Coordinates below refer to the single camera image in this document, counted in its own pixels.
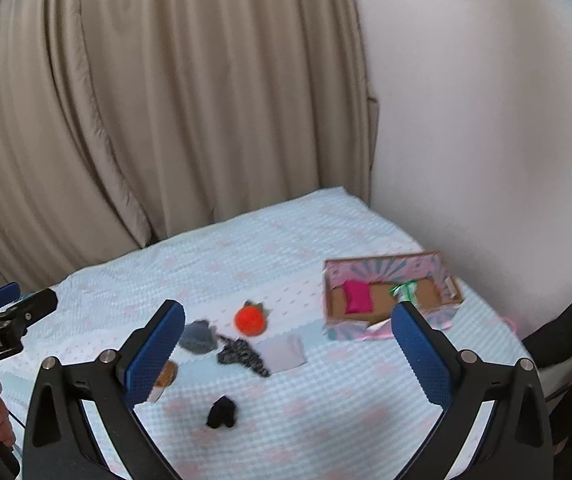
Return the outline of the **beige curtain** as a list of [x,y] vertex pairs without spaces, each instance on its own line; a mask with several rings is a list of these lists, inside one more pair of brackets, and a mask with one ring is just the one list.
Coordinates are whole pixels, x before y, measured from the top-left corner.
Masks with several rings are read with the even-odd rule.
[[0,0],[0,272],[30,290],[320,188],[368,200],[356,0]]

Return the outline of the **black white patterned cloth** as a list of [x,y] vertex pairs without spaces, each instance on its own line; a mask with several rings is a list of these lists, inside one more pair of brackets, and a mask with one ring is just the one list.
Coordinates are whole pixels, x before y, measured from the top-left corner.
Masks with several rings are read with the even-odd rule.
[[246,339],[231,339],[223,335],[219,335],[219,339],[223,344],[222,350],[216,356],[219,364],[238,364],[260,377],[268,378],[271,376],[271,372],[266,367],[262,357]]

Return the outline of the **magenta soft pouch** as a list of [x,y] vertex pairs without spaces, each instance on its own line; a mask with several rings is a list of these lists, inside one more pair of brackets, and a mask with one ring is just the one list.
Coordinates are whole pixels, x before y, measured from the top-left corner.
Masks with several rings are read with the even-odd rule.
[[346,314],[367,314],[373,310],[373,300],[367,282],[348,280],[342,285]]

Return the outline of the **orange plush fruit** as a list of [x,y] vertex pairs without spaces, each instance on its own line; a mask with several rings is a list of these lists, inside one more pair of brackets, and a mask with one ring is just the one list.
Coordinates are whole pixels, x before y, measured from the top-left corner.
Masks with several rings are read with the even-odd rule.
[[236,330],[243,336],[256,337],[267,330],[269,309],[261,302],[247,300],[234,316]]

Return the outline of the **green snack packet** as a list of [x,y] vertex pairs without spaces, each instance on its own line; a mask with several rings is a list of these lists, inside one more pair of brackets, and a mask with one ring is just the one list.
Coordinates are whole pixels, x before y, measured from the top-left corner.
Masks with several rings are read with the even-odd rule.
[[416,281],[409,281],[394,285],[389,289],[389,293],[398,304],[401,302],[409,302],[414,307],[417,307],[419,304],[417,289],[418,283]]

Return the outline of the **black sock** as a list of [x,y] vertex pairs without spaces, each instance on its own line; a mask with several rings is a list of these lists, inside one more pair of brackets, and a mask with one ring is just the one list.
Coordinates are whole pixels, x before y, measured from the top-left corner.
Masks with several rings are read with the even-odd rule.
[[205,423],[211,429],[217,429],[222,426],[233,428],[236,425],[237,405],[228,396],[221,396],[211,406],[207,422]]

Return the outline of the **grey sock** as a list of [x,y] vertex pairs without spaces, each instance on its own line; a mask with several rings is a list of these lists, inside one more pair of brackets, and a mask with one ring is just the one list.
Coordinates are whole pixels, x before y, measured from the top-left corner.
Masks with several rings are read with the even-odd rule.
[[216,350],[218,345],[216,327],[207,320],[189,323],[179,338],[179,348],[197,356]]

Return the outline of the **brown plush toy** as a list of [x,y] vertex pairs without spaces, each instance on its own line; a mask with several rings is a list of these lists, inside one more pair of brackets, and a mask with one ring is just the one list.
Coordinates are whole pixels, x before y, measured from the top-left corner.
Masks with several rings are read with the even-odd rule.
[[163,395],[164,391],[167,390],[173,382],[175,382],[178,368],[177,364],[172,360],[169,360],[164,364],[164,367],[147,398],[149,403],[156,403],[160,399],[160,396]]

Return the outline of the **pink patterned cardboard box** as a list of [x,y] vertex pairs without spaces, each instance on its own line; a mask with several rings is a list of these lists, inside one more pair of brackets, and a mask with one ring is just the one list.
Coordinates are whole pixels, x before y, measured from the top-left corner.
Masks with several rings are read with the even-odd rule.
[[403,301],[446,330],[464,301],[439,252],[331,259],[323,277],[325,333],[335,341],[391,338],[392,310]]

